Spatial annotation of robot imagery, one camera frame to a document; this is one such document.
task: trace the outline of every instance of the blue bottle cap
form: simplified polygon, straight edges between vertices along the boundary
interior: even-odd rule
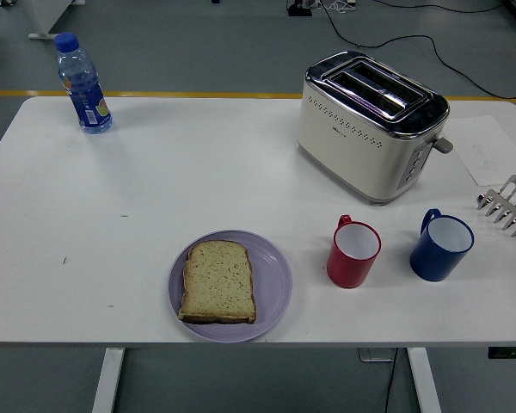
[[[60,52],[73,52],[78,49],[78,39],[74,33],[62,33],[53,39],[56,49]]]

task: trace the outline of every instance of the bread slice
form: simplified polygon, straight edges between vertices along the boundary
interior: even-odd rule
[[[245,247],[205,241],[189,251],[183,269],[185,292],[178,318],[186,323],[248,323],[256,320],[252,266]]]

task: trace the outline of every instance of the water bottle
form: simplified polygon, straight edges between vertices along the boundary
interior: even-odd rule
[[[73,33],[58,34],[58,71],[61,82],[77,111],[80,127],[87,133],[102,133],[113,125],[97,71]]]

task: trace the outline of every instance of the purple plate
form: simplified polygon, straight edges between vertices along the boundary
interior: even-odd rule
[[[264,237],[247,231],[218,231],[205,235],[182,251],[176,258],[169,277],[169,296],[176,318],[183,296],[183,266],[193,246],[203,241],[221,239],[244,245],[249,252],[253,271],[253,292],[256,321],[253,324],[189,324],[182,323],[197,336],[211,342],[246,342],[271,329],[289,305],[292,276],[281,251]]]

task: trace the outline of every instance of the gray floor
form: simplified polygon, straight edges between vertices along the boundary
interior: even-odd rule
[[[0,8],[0,90],[61,90],[53,44],[28,39],[34,27],[23,1]],[[468,10],[501,4],[392,3]],[[355,48],[336,37],[322,10],[289,18],[285,6],[282,0],[87,0],[69,8],[54,31],[77,33],[105,90],[301,93],[308,66]],[[516,19],[504,7],[458,14],[358,0],[355,11],[332,16],[341,34],[364,45],[432,36],[446,63],[495,94],[516,96]],[[486,95],[445,68],[428,39],[361,51],[444,96]],[[0,138],[26,99],[0,96]],[[487,352],[429,349],[444,413],[516,412],[516,361],[490,361]],[[409,364],[400,354],[389,411],[418,411]],[[90,411],[102,355],[101,348],[0,348],[0,412]],[[390,365],[362,364],[351,348],[132,349],[115,410],[196,411],[204,404],[206,411],[381,412],[389,377]],[[184,383],[194,380],[209,390],[187,391]]]

